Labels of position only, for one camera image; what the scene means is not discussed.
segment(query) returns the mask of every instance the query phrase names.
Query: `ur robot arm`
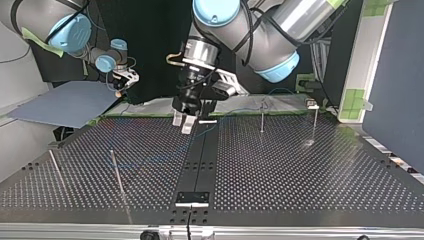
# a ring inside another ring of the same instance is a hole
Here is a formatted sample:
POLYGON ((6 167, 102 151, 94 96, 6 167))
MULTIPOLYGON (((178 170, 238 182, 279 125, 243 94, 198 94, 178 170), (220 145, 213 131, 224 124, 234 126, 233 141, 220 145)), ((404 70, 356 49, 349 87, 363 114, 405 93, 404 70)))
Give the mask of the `ur robot arm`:
POLYGON ((128 68, 124 40, 112 40, 107 51, 89 46, 91 21, 83 14, 89 4, 90 0, 1 0, 0 22, 19 35, 23 28, 28 29, 45 44, 95 64, 103 73, 112 72, 112 83, 120 97, 139 76, 128 68))
MULTIPOLYGON (((184 51, 180 93, 173 103, 174 125, 180 126, 186 116, 183 133, 190 133, 201 112, 204 88, 217 87, 221 82, 211 78, 217 71, 220 44, 247 60, 264 79, 281 82, 299 63, 296 49, 308 44, 308 38, 343 2, 346 0, 285 0, 264 13, 250 9, 245 0, 193 0, 193 24, 184 51)), ((229 91, 229 97, 236 92, 229 91)))

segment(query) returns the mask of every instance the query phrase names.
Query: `wire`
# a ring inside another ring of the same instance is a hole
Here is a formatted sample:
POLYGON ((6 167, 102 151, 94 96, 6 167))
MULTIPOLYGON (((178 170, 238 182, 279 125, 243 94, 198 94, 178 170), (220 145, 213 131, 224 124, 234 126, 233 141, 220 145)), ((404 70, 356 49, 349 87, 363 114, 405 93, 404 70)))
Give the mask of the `wire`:
POLYGON ((93 24, 93 26, 95 26, 97 29, 100 29, 100 30, 102 30, 102 31, 106 31, 106 29, 105 28, 102 28, 102 27, 100 27, 98 24, 96 24, 94 21, 93 21, 93 19, 91 18, 91 16, 90 16, 90 10, 87 8, 87 16, 88 16, 88 19, 90 19, 90 21, 91 21, 91 23, 93 24))
POLYGON ((90 5, 91 0, 87 0, 85 5, 77 12, 75 12, 70 18, 68 18, 65 22, 63 22, 58 28, 56 28, 52 33, 47 36, 45 43, 49 44, 49 41, 56 36, 60 31, 62 31, 63 28, 66 27, 70 22, 72 22, 79 14, 83 13, 88 6, 90 5))
POLYGON ((191 231, 190 231, 191 210, 192 209, 190 209, 190 215, 188 216, 188 221, 187 221, 187 239, 188 240, 191 240, 191 231))
POLYGON ((137 59, 135 59, 133 57, 127 57, 127 58, 134 61, 133 65, 127 67, 127 69, 130 69, 130 68, 133 68, 133 67, 137 66, 137 59))
POLYGON ((4 64, 4 63, 11 63, 11 62, 19 61, 19 60, 21 60, 21 59, 25 58, 26 56, 28 56, 28 54, 29 54, 30 50, 31 50, 31 46, 28 46, 28 49, 27 49, 27 51, 26 51, 26 53, 25 53, 24 55, 22 55, 22 56, 20 56, 20 57, 18 57, 18 58, 15 58, 15 59, 6 60, 6 61, 1 61, 1 62, 0 62, 0 64, 4 64))
POLYGON ((343 16, 343 14, 347 11, 348 5, 346 5, 343 10, 337 14, 336 18, 334 18, 334 20, 330 23, 330 25, 328 25, 328 27, 324 30, 324 32, 322 32, 318 37, 304 42, 302 43, 303 45, 310 45, 310 44, 314 44, 317 43, 318 41, 320 41, 321 39, 324 38, 324 36, 330 31, 330 29, 336 24, 336 22, 343 16))
POLYGON ((358 238, 358 240, 370 240, 370 238, 367 235, 362 235, 358 238))
POLYGON ((286 33, 281 27, 280 25, 270 16, 266 15, 266 13, 264 11, 262 11, 259 8, 251 8, 250 10, 252 10, 253 12, 258 12, 261 14, 260 18, 265 18, 281 35, 283 35, 284 38, 286 38, 291 44, 293 44, 296 47, 299 47, 300 45, 302 45, 301 42, 295 40, 294 38, 292 38, 288 33, 286 33))
POLYGON ((193 83, 193 84, 190 84, 190 85, 187 85, 187 86, 184 86, 184 87, 180 87, 180 86, 177 86, 177 89, 178 90, 185 90, 185 89, 190 89, 190 88, 192 88, 192 87, 195 87, 195 86, 197 86, 197 85, 199 85, 199 84, 202 84, 202 83, 205 83, 206 81, 208 81, 211 77, 212 77, 212 75, 216 72, 218 70, 218 66, 216 66, 210 73, 208 73, 208 75, 206 75, 205 77, 203 77, 202 79, 200 79, 199 81, 197 81, 197 82, 195 82, 195 83, 193 83))
POLYGON ((243 9, 245 10, 247 21, 249 23, 249 49, 247 50, 247 56, 246 59, 242 61, 243 67, 246 67, 249 65, 250 59, 252 58, 252 51, 253 51, 253 37, 254 37, 254 26, 253 26, 253 17, 252 12, 249 9, 249 4, 245 0, 241 0, 241 5, 243 6, 243 9))
POLYGON ((326 28, 326 30, 324 32, 322 32, 318 37, 316 37, 312 40, 306 41, 306 42, 300 42, 300 41, 297 41, 296 39, 292 38, 288 33, 286 33, 281 28, 281 26, 272 17, 267 16, 264 11, 262 11, 258 8, 251 8, 251 10, 254 11, 254 12, 260 13, 261 18, 265 18, 290 43, 292 43, 296 47, 299 47, 301 45, 311 45, 311 44, 314 44, 314 43, 317 43, 318 41, 320 41, 332 29, 332 27, 336 24, 336 22, 344 15, 344 13, 347 11, 349 4, 351 2, 349 2, 346 6, 343 7, 343 10, 340 11, 339 14, 337 14, 337 16, 334 18, 334 20, 330 23, 330 25, 326 28))
MULTIPOLYGON (((311 51, 311 57, 312 57, 312 64, 314 65, 315 69, 317 69, 318 72, 318 63, 316 61, 315 51, 311 51)), ((317 74, 317 80, 321 85, 322 91, 325 94, 325 97, 327 98, 328 102, 330 103, 331 107, 333 107, 334 111, 336 111, 337 115, 339 115, 339 110, 337 109, 336 105, 334 105, 333 101, 331 101, 330 96, 327 93, 327 90, 324 87, 323 79, 321 79, 320 74, 317 74)))

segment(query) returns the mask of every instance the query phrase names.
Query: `vertical metal pin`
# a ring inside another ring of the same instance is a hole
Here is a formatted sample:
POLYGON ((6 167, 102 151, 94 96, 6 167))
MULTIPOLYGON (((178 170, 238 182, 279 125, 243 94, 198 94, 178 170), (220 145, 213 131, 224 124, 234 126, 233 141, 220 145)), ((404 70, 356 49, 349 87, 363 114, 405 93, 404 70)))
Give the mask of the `vertical metal pin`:
POLYGON ((59 164, 57 164, 56 157, 54 156, 53 150, 50 149, 49 150, 49 154, 50 154, 50 158, 53 161, 54 168, 56 169, 57 174, 59 175, 59 178, 60 178, 60 181, 62 183, 63 189, 66 189, 65 180, 63 179, 62 173, 61 173, 60 168, 59 168, 59 164))
POLYGON ((261 119, 261 133, 265 132, 265 112, 264 112, 264 103, 262 102, 262 106, 261 106, 261 115, 262 115, 262 119, 261 119))
POLYGON ((58 164, 57 164, 57 162, 56 162, 56 158, 55 158, 55 156, 54 156, 53 151, 52 151, 52 150, 49 150, 49 154, 50 154, 50 158, 51 158, 51 159, 52 159, 52 161, 53 161, 54 168, 56 168, 56 171, 60 172, 60 168, 59 168, 59 165, 58 165, 58 164))
POLYGON ((124 186, 122 185, 121 181, 121 174, 119 173, 118 163, 116 162, 115 151, 110 150, 110 155, 112 156, 112 162, 115 167, 116 179, 118 180, 119 189, 121 190, 122 194, 125 194, 124 186))
POLYGON ((314 128, 316 128, 316 127, 317 127, 317 121, 318 121, 318 111, 319 111, 319 108, 317 108, 317 109, 315 110, 314 128))

